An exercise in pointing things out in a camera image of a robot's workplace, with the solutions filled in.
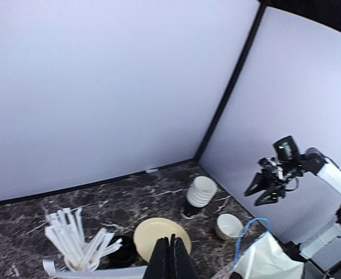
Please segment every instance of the stack of white cups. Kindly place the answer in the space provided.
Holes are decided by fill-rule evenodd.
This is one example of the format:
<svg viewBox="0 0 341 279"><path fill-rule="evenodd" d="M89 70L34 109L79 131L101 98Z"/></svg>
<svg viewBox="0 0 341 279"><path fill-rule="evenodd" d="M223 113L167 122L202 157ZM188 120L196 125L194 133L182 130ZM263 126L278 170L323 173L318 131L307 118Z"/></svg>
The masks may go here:
<svg viewBox="0 0 341 279"><path fill-rule="evenodd" d="M217 184L206 176L199 176L194 179L187 190L186 201L182 215L191 218L206 206L217 192Z"/></svg>

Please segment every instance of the plate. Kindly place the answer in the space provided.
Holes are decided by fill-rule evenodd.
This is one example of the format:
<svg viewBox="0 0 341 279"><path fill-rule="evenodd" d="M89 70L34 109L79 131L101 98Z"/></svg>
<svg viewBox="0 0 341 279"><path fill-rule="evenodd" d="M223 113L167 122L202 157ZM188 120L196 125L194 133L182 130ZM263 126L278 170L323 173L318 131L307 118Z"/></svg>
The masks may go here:
<svg viewBox="0 0 341 279"><path fill-rule="evenodd" d="M150 218L143 221L134 231L134 243L137 247L138 254L149 262L153 248L159 238L171 238L171 235L180 237L183 240L184 246L188 254L191 253L191 239L185 229L166 218Z"/></svg>

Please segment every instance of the black vertical post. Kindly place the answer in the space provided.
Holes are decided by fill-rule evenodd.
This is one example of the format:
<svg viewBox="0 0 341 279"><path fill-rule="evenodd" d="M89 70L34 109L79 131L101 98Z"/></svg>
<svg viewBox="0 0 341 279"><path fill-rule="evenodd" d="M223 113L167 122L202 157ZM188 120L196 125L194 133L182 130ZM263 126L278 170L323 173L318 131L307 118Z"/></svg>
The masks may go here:
<svg viewBox="0 0 341 279"><path fill-rule="evenodd" d="M222 97L222 99L218 105L218 108L217 108L217 110L213 116L213 119L211 120L209 127L208 127L199 147L198 147L198 150L196 151L196 154L193 157L194 160L196 160L197 162L200 161L200 159L201 159L201 157L202 157L202 155L203 155L203 153L204 153L204 151L205 151L205 149L206 149L206 147L210 141L210 138L213 135L214 130L217 127L219 119L221 118L221 116L223 114L223 111L227 105L227 102L228 102L228 100L229 100L229 98L230 98L230 96L231 96L231 94L235 88L235 85L238 81L241 70L245 64L246 58L247 58L249 51L253 45L254 38L257 34L259 24L262 21L262 17L263 17L263 14L264 14L266 7L267 7L267 5L265 3L261 3L259 6L259 9L258 9L257 14L256 14L256 18L254 19L252 27L250 28L249 35L247 36L244 47L240 53L240 57L238 59L238 62L234 68L234 71L232 72L232 76L229 79L227 87L224 91L223 97Z"/></svg>

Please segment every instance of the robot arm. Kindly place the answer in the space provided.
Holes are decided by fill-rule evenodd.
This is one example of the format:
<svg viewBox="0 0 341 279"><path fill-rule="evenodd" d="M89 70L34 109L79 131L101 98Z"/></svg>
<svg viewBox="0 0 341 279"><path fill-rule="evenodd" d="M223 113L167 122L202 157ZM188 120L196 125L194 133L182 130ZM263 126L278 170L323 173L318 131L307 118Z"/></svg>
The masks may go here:
<svg viewBox="0 0 341 279"><path fill-rule="evenodd" d="M293 138L288 136L273 144L277 158L263 158L259 161L261 173L257 173L245 196L264 191L254 205L278 202L284 198L287 184L305 172L311 172L329 184L341 195L341 169L330 158L325 157L316 148L309 148L305 154L299 154ZM309 259L332 240L341 237L341 206L335 217L315 236L300 245L300 255Z"/></svg>

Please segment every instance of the black marble countertop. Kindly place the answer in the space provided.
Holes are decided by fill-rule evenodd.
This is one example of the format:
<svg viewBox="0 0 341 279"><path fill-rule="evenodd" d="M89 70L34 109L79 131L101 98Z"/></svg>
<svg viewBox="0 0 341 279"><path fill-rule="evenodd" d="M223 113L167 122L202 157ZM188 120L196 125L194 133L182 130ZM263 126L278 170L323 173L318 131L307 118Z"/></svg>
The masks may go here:
<svg viewBox="0 0 341 279"><path fill-rule="evenodd" d="M93 236L105 227L110 232L132 237L137 225L147 218L176 221L190 235L191 262L199 278L212 278L233 260L235 251L234 240L222 241L215 235L216 218L219 214L230 213L246 224L252 216L219 189L197 217L183 219L180 208L185 191L200 175L206 173L197 164L186 163L118 182L0 206L0 278L48 278L42 267L45 258L57 260L57 267L62 268L61 254L44 236L45 215L67 207L83 208L86 236ZM259 223L252 225L241 250L263 231Z"/></svg>

